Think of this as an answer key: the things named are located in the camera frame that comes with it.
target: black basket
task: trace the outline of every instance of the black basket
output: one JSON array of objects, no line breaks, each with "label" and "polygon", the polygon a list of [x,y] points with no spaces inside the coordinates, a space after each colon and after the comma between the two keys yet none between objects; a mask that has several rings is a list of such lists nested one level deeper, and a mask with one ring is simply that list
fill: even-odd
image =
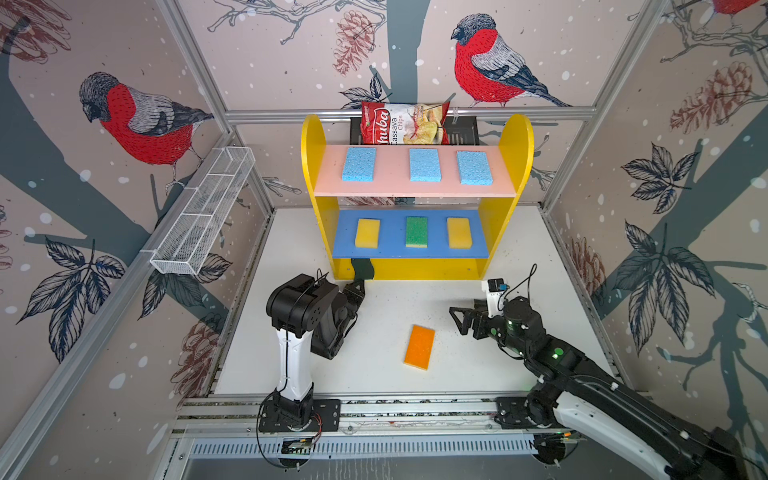
[{"label": "black basket", "polygon": [[[360,119],[350,118],[349,123],[349,144],[362,145]],[[449,115],[445,117],[443,127],[451,145],[480,145],[477,117],[452,117]]]}]

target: white table surface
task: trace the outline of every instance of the white table surface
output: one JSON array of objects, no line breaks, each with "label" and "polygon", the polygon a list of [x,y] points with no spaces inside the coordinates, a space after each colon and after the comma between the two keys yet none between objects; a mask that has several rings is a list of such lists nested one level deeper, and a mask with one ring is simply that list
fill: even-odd
[{"label": "white table surface", "polygon": [[[531,305],[548,333],[567,340],[610,372],[598,340],[536,207],[518,207],[486,278],[523,280],[533,263]],[[256,276],[223,365],[216,394],[267,394],[278,380],[269,295],[299,273],[329,269],[312,209],[276,212]],[[525,286],[518,292],[526,294]],[[484,299],[479,281],[366,281],[359,319],[333,360],[312,355],[315,393],[450,393],[528,391],[536,378],[498,351],[492,339],[458,333],[450,306]],[[435,330],[429,369],[405,365],[412,326]]]}]

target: chip bag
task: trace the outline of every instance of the chip bag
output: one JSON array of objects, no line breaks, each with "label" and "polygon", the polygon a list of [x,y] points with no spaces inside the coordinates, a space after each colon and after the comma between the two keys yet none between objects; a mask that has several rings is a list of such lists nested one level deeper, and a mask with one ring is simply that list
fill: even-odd
[{"label": "chip bag", "polygon": [[362,103],[360,130],[366,145],[447,145],[443,124],[449,104]]}]

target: yellow sponge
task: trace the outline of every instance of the yellow sponge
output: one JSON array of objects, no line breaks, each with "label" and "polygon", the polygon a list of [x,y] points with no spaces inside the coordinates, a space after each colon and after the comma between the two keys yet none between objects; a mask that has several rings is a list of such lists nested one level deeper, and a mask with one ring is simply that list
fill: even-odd
[{"label": "yellow sponge", "polygon": [[379,248],[379,225],[381,220],[371,220],[361,218],[357,220],[357,237],[355,237],[355,247],[357,248]]},{"label": "yellow sponge", "polygon": [[429,357],[432,356],[432,344],[435,342],[435,330],[414,325],[411,332],[411,341],[408,342],[406,352],[406,365],[427,370]]},{"label": "yellow sponge", "polygon": [[450,217],[448,219],[448,246],[467,250],[472,248],[472,232],[469,229],[469,219]]}]

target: sponge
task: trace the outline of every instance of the sponge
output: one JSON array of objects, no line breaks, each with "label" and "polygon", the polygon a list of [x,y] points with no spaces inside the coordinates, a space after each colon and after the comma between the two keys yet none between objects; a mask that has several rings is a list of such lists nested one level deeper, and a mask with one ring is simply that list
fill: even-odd
[{"label": "sponge", "polygon": [[436,148],[412,148],[411,156],[411,182],[439,182],[440,157]]},{"label": "sponge", "polygon": [[406,352],[406,365],[427,370],[429,357],[432,355],[432,344],[435,342],[435,330],[414,325],[411,332],[411,341],[408,342]]},{"label": "sponge", "polygon": [[472,231],[469,229],[468,218],[450,217],[448,219],[448,246],[461,250],[472,248]]},{"label": "sponge", "polygon": [[375,160],[375,148],[348,148],[346,150],[346,162],[344,162],[344,172],[341,175],[341,179],[353,182],[372,182]]},{"label": "sponge", "polygon": [[355,247],[357,248],[379,248],[379,225],[381,220],[371,220],[369,218],[360,218],[357,220],[357,237],[355,237]]},{"label": "sponge", "polygon": [[427,247],[427,217],[406,218],[406,247]]},{"label": "sponge", "polygon": [[493,185],[488,156],[484,151],[459,151],[456,152],[456,160],[462,185]]}]

